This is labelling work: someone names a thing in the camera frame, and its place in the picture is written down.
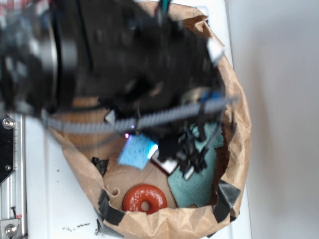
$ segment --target blue sponge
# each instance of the blue sponge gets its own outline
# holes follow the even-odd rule
[[[216,127],[216,124],[206,124],[204,126],[207,140],[205,142],[197,142],[195,144],[196,148],[200,152],[206,146]],[[223,145],[224,138],[222,136],[222,130],[220,129],[212,147],[205,156],[207,168],[205,168],[201,173],[194,173],[188,181],[183,178],[183,173],[180,170],[174,171],[168,178],[169,187],[179,207],[188,207],[191,204],[196,204],[198,207],[202,207],[209,202],[212,195],[216,160],[216,152],[214,149],[220,148]]]
[[[119,156],[118,164],[143,170],[158,146],[144,135],[131,135]]]

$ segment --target screw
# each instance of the screw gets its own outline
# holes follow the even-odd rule
[[[10,170],[12,169],[12,167],[11,167],[11,165],[7,165],[7,166],[5,167],[5,169],[6,169],[6,171],[10,171]]]
[[[16,234],[17,227],[13,224],[9,224],[8,226],[5,227],[5,233],[9,236],[12,237]]]
[[[2,122],[2,125],[3,125],[3,127],[4,127],[5,129],[10,130],[10,129],[13,129],[13,128],[14,128],[15,123],[14,123],[13,119],[11,119],[11,118],[6,118],[6,119]]]

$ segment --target orange donut toy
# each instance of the orange donut toy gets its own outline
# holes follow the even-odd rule
[[[148,210],[142,209],[142,203],[147,202]],[[152,214],[159,209],[167,207],[167,200],[164,192],[152,185],[140,184],[131,188],[123,200],[123,210],[132,212],[146,212]]]

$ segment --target brown paper bag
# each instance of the brown paper bag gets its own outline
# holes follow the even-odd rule
[[[140,6],[149,14],[154,13],[155,2],[142,2]],[[184,20],[185,26],[206,38],[215,37],[206,16],[191,7],[172,4],[169,15],[173,20]],[[208,206],[201,208],[176,208],[176,203],[168,187],[167,179],[157,168],[148,164],[146,169],[137,169],[116,164],[116,157],[123,146],[124,139],[118,138],[108,144],[109,135],[70,135],[52,131],[61,143],[63,154],[83,191],[96,210],[103,216],[104,223],[121,233],[125,238],[153,239],[197,239],[210,235],[231,222],[239,215],[240,204],[247,177],[251,150],[251,122],[245,93],[224,56],[219,71],[226,85],[226,94],[240,97],[235,106],[237,130],[235,134],[224,127],[225,146],[217,151],[215,178],[212,185],[213,197]],[[78,99],[75,105],[89,106],[97,99]],[[102,121],[106,110],[91,113],[77,113],[59,116],[73,122]],[[232,109],[224,114],[224,125],[231,122]],[[109,159],[104,178],[91,163],[92,157]],[[160,187],[166,194],[168,208],[146,215],[142,212],[122,212],[122,200],[132,186],[141,182]]]

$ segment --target white wall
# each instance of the white wall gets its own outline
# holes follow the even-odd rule
[[[250,103],[253,239],[319,230],[319,0],[228,0],[235,71]]]

